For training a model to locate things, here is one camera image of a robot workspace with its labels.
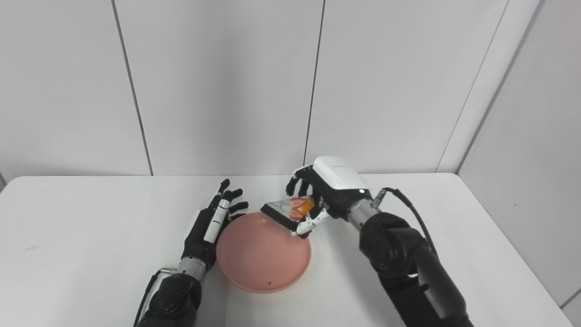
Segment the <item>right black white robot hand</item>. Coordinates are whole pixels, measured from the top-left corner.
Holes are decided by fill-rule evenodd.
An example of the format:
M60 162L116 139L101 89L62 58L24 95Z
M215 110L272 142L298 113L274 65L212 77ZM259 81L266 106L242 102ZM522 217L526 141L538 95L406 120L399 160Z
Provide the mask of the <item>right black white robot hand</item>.
M317 157L311 165L296 169L285 188L289 197L306 197L308 189L315 206L305 222L299 222L293 234L307 237L318 222L326 218L347 221L352 208L361 201L371 201L371 191L365 181L344 159Z

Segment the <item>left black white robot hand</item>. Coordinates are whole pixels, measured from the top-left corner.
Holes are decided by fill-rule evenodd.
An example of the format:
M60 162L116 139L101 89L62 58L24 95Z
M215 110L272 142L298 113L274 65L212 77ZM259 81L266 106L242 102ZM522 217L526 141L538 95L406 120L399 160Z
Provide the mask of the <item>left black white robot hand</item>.
M231 181L222 180L209 205L202 209L183 243L181 259L196 259L207 269L214 266L217 244L224 229L248 209L247 201L239 201L243 190L230 190Z

